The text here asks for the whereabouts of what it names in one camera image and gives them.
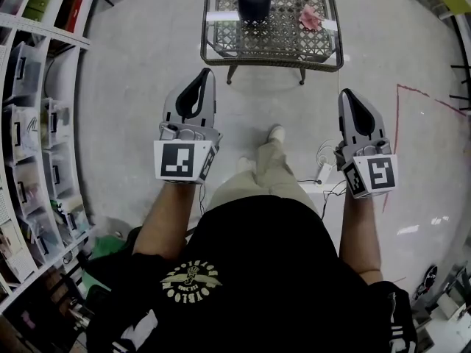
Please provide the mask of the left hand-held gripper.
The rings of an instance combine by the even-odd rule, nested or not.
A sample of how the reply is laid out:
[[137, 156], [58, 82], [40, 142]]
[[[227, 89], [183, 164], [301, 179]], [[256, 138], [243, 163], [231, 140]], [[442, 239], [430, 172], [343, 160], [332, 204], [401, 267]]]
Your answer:
[[213, 128], [215, 115], [216, 79], [209, 68], [187, 77], [168, 94], [163, 111], [165, 122], [160, 124], [160, 138], [154, 142], [157, 179], [205, 183], [222, 139], [222, 134]]

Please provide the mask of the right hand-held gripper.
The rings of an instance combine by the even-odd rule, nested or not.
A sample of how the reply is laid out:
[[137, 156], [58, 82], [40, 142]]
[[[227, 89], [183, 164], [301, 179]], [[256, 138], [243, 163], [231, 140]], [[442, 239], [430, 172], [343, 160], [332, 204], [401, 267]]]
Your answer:
[[[354, 199], [379, 196], [397, 187], [397, 155], [384, 139], [383, 118], [376, 107], [356, 91], [345, 88], [339, 94], [339, 124], [344, 142], [334, 154]], [[351, 153], [353, 145], [373, 141]]]

